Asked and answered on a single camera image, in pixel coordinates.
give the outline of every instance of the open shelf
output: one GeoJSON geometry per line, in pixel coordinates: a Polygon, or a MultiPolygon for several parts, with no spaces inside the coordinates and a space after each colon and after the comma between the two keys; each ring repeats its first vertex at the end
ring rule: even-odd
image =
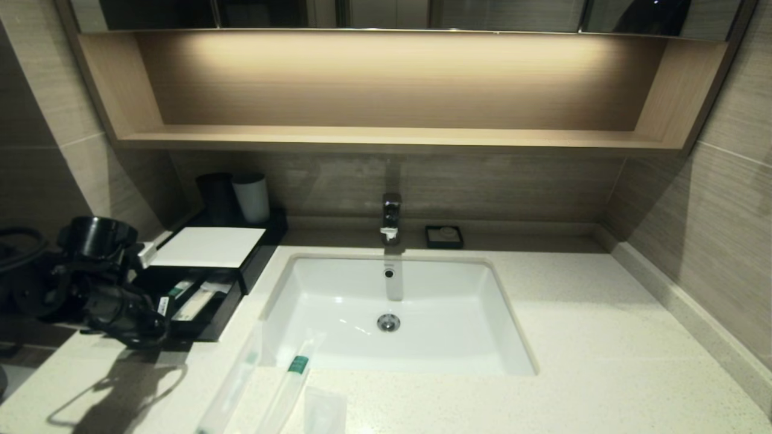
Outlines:
{"type": "Polygon", "coordinates": [[[623,150],[673,152],[662,142],[632,131],[491,130],[462,128],[287,127],[237,125],[166,125],[158,131],[130,134],[122,145],[174,150],[227,151],[506,151],[508,147],[568,148],[577,151],[623,150]]]}
{"type": "Polygon", "coordinates": [[[677,154],[728,43],[610,35],[112,32],[58,0],[117,147],[677,154]]]}

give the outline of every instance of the white sink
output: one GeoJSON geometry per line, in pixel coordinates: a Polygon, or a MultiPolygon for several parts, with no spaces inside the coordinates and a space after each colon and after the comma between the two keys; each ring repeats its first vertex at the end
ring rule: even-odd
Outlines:
{"type": "Polygon", "coordinates": [[[289,366],[311,328],[327,333],[313,368],[536,374],[486,263],[295,258],[261,319],[262,366],[289,366]],[[396,331],[379,328],[384,314],[396,331]]]}

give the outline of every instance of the faucet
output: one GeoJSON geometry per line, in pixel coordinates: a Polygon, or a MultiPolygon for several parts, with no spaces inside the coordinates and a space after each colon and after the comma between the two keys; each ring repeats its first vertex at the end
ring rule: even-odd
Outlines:
{"type": "Polygon", "coordinates": [[[399,208],[402,205],[402,196],[398,193],[384,194],[384,220],[381,225],[381,241],[384,246],[396,246],[399,244],[399,208]]]}

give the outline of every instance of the white countertop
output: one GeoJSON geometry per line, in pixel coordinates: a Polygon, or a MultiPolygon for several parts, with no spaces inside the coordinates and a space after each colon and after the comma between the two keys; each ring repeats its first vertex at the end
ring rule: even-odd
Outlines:
{"type": "MultiPolygon", "coordinates": [[[[535,377],[312,369],[307,384],[346,395],[347,432],[357,434],[772,432],[681,324],[592,243],[574,242],[567,253],[405,252],[490,261],[535,356],[535,377]]],[[[0,406],[0,432],[193,433],[284,264],[304,253],[382,250],[281,246],[219,343],[155,362],[111,339],[75,335],[0,406]]],[[[252,433],[284,371],[256,369],[228,432],[252,433]]],[[[302,396],[283,432],[303,432],[302,396]]]]}

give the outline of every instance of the baseboard trim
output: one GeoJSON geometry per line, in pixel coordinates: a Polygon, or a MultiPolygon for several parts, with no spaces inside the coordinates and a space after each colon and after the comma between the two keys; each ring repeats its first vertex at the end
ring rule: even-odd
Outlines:
{"type": "Polygon", "coordinates": [[[772,419],[772,371],[633,246],[618,241],[602,226],[596,228],[594,237],[694,336],[767,417],[772,419]]]}

